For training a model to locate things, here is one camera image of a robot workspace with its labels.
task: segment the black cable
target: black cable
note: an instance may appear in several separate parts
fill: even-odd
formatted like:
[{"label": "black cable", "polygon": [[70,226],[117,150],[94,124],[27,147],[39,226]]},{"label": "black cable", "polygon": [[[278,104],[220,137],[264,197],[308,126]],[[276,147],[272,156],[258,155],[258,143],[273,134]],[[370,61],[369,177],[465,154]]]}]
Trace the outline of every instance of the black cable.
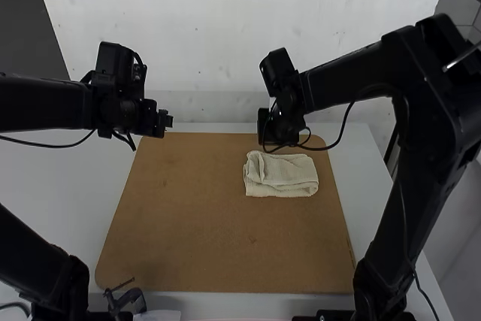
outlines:
[{"label": "black cable", "polygon": [[118,140],[127,143],[134,152],[135,152],[135,150],[137,149],[137,148],[135,147],[134,140],[132,139],[130,133],[127,133],[127,138],[125,138],[124,136],[120,135],[119,133],[117,133],[117,132],[115,132],[115,131],[112,131],[112,135],[113,135],[115,138],[117,138]]},{"label": "black cable", "polygon": [[436,309],[434,308],[431,299],[429,298],[428,294],[421,288],[421,283],[419,282],[418,273],[416,272],[416,266],[409,260],[409,256],[407,255],[407,220],[406,220],[406,205],[404,203],[404,196],[403,196],[403,187],[401,182],[398,182],[399,190],[401,193],[401,205],[403,209],[403,228],[404,228],[404,236],[403,236],[403,244],[404,244],[404,258],[406,259],[407,264],[410,266],[411,271],[413,272],[414,280],[416,281],[416,287],[418,288],[419,293],[425,298],[426,302],[428,302],[429,307],[431,308],[432,313],[434,314],[434,318],[436,321],[439,320],[439,316],[437,315]]},{"label": "black cable", "polygon": [[271,107],[271,111],[269,112],[269,116],[268,118],[266,119],[265,123],[264,123],[264,131],[262,133],[262,149],[264,150],[265,153],[273,153],[273,152],[276,152],[277,150],[280,150],[281,148],[284,148],[284,147],[299,147],[303,150],[313,150],[313,151],[324,151],[324,150],[330,150],[334,147],[336,147],[339,143],[340,143],[340,140],[342,139],[343,137],[343,134],[344,134],[344,129],[346,128],[346,122],[347,122],[347,117],[349,116],[349,112],[351,111],[352,107],[354,106],[354,104],[362,97],[368,95],[369,93],[375,91],[375,90],[381,90],[381,89],[386,89],[386,90],[389,90],[390,92],[392,92],[393,94],[395,95],[400,95],[399,91],[394,88],[393,86],[390,86],[388,84],[383,84],[383,83],[380,83],[380,84],[372,84],[370,86],[366,86],[365,88],[361,89],[356,97],[349,103],[349,105],[347,106],[347,109],[346,109],[346,112],[344,113],[344,117],[343,117],[343,122],[341,123],[341,126],[340,126],[340,131],[339,131],[339,135],[337,136],[337,140],[333,143],[333,144],[329,144],[328,146],[325,146],[325,147],[307,147],[307,146],[304,146],[307,141],[310,139],[310,128],[309,127],[306,127],[304,129],[307,129],[309,131],[309,136],[307,137],[307,140],[300,143],[300,144],[289,144],[289,143],[284,143],[284,144],[281,144],[280,146],[277,146],[275,148],[273,148],[272,150],[266,150],[265,148],[265,130],[267,128],[267,124],[269,121],[271,121],[271,118],[273,116],[273,113],[274,113],[274,106],[276,105],[276,101],[272,104],[272,107]]},{"label": "black cable", "polygon": [[93,132],[95,130],[93,129],[90,131],[85,137],[80,139],[79,141],[72,143],[72,144],[43,144],[43,143],[36,143],[36,142],[30,142],[30,141],[23,141],[21,139],[16,139],[16,138],[11,138],[7,137],[4,135],[0,135],[0,140],[2,141],[8,141],[12,143],[17,143],[17,144],[22,144],[24,146],[33,146],[33,147],[41,147],[41,148],[52,148],[52,149],[61,149],[61,148],[71,148],[78,146],[79,144],[82,144],[84,141],[86,141],[91,135],[93,135]]},{"label": "black cable", "polygon": [[11,308],[11,307],[18,307],[20,310],[23,311],[25,316],[27,316],[27,319],[30,317],[29,307],[22,302],[10,302],[8,304],[0,304],[0,310],[5,310],[5,309]]}]

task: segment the table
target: table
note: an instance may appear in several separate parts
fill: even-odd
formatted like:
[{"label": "table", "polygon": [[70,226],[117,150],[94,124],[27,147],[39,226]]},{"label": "table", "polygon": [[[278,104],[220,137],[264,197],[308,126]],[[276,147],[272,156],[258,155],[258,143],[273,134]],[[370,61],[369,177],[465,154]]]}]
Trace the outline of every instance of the table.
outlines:
[{"label": "table", "polygon": [[[323,137],[326,143],[335,140],[340,128],[338,123],[309,126],[313,134]],[[256,124],[178,123],[174,131],[254,133]],[[60,144],[74,141],[82,134],[81,131],[48,131],[19,137]],[[134,154],[121,142],[95,137],[70,150],[40,150],[4,142],[0,143],[0,154],[3,204],[48,241],[80,257],[93,273]],[[343,140],[329,151],[329,157],[354,255],[360,260],[374,238],[392,180],[365,124],[348,123]],[[452,321],[424,253],[417,262],[417,271],[440,318]],[[93,275],[90,290],[91,309],[105,310]],[[11,292],[0,288],[2,301],[7,301],[6,295]],[[349,295],[148,292],[146,298],[151,310],[181,310],[184,320],[290,319],[294,315],[313,316],[320,308],[353,308]],[[415,287],[408,293],[407,309],[418,321],[434,319]]]}]

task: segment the cork board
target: cork board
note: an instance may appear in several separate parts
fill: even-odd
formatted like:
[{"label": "cork board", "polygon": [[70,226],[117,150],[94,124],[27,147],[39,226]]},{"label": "cork board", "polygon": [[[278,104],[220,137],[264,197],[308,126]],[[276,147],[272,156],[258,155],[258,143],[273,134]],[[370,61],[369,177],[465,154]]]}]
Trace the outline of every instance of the cork board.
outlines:
[{"label": "cork board", "polygon": [[[309,143],[325,145],[316,136]],[[145,291],[352,293],[355,265],[328,153],[306,152],[319,175],[315,195],[253,198],[242,171],[251,150],[260,150],[252,134],[142,138],[97,284],[135,277]]]}]

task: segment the floor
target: floor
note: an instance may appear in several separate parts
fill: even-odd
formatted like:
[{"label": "floor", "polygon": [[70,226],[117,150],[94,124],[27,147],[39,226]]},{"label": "floor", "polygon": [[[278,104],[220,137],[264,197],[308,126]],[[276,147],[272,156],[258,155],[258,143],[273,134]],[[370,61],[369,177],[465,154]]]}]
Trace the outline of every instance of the floor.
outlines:
[{"label": "floor", "polygon": [[44,0],[0,0],[0,71],[69,79]]}]

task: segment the cream towel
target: cream towel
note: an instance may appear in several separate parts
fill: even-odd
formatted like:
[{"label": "cream towel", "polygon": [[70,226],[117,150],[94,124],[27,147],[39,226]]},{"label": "cream towel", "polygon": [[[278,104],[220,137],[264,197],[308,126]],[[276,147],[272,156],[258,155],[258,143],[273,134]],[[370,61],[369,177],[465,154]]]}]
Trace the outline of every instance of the cream towel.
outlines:
[{"label": "cream towel", "polygon": [[308,197],[319,179],[313,160],[305,154],[267,154],[253,150],[244,165],[246,195],[253,197]]}]

